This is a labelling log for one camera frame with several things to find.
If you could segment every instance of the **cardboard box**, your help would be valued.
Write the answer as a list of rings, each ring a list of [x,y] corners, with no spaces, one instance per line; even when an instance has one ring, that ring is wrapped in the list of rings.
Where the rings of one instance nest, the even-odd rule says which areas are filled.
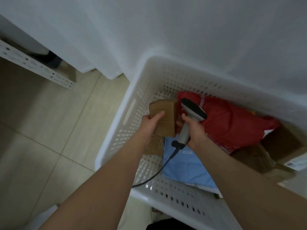
[[[264,175],[273,182],[282,182],[295,176],[293,170],[275,164],[260,143],[244,147],[234,152],[232,157]]]
[[[155,135],[150,144],[146,147],[144,154],[146,155],[158,155],[163,157],[164,155],[164,137]]]
[[[278,164],[296,171],[307,168],[307,142],[305,135],[295,126],[283,125],[261,140],[270,157]]]
[[[175,124],[178,116],[177,100],[161,99],[149,104],[149,114],[151,118],[161,111],[165,111],[165,115],[159,120],[153,134],[175,137]]]

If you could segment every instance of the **perforated basket wall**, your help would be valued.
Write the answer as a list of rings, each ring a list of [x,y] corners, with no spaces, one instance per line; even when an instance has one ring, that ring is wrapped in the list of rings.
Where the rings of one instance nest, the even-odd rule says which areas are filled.
[[[240,83],[190,68],[162,57],[152,57],[130,85],[115,116],[96,165],[105,163],[138,129],[142,115],[156,99],[176,98],[179,91],[217,96],[237,105],[300,121],[305,110],[278,97],[253,90]],[[143,155],[134,184],[145,181],[162,166],[162,158]],[[240,229],[224,200],[212,193],[158,175],[146,185],[134,188],[132,196],[196,229]]]

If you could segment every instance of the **person's right hand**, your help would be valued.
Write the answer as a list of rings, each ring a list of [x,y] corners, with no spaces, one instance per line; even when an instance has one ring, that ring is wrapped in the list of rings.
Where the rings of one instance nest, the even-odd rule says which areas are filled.
[[[208,137],[206,136],[204,127],[197,121],[187,117],[184,113],[182,114],[182,120],[187,122],[190,127],[190,141],[187,143],[190,149],[193,151],[199,151],[201,150],[201,145],[204,143],[206,140],[208,140]],[[180,127],[178,129],[178,133],[181,131],[181,128],[183,127],[184,122],[177,120],[176,121],[177,125]]]

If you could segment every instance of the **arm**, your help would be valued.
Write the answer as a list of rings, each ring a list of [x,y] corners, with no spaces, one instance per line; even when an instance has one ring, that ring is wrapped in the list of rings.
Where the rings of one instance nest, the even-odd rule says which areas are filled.
[[[189,123],[188,146],[201,160],[243,229],[307,229],[307,200],[230,157]]]
[[[41,230],[117,229],[141,156],[164,113],[143,116],[140,128],[112,159],[84,182]]]

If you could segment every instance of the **tile floor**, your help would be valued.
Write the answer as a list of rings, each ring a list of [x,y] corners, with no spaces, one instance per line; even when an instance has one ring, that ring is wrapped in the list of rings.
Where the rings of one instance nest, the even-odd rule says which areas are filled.
[[[63,202],[94,173],[129,81],[76,75],[70,91],[0,58],[0,229]],[[126,210],[121,229],[151,223],[146,204],[129,198]]]

